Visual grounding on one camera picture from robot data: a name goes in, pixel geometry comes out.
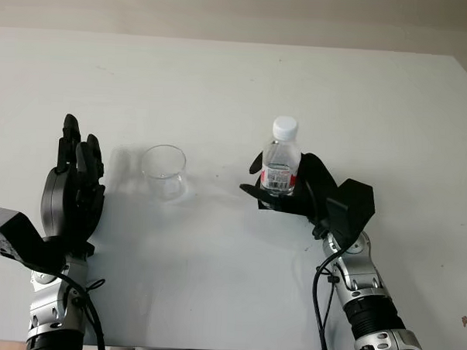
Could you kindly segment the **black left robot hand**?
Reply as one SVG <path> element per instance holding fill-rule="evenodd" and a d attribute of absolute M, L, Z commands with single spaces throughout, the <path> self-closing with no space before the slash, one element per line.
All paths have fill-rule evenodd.
<path fill-rule="evenodd" d="M 97 137 L 81 139 L 77 119 L 67 114 L 59 138 L 57 165 L 43 188 L 40 213 L 47 245 L 64 254 L 90 257 L 94 246 L 89 238 L 101 218 L 105 172 Z"/>

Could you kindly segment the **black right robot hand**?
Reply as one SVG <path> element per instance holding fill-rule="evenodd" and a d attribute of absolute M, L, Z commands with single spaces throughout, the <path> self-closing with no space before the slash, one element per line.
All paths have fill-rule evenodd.
<path fill-rule="evenodd" d="M 301 154 L 294 191 L 290 195 L 270 195 L 261 189 L 260 177 L 255 185 L 239 186 L 258 201 L 260 210 L 304 216 L 314 225 L 328 218 L 326 197 L 338 188 L 327 167 L 313 153 Z"/>

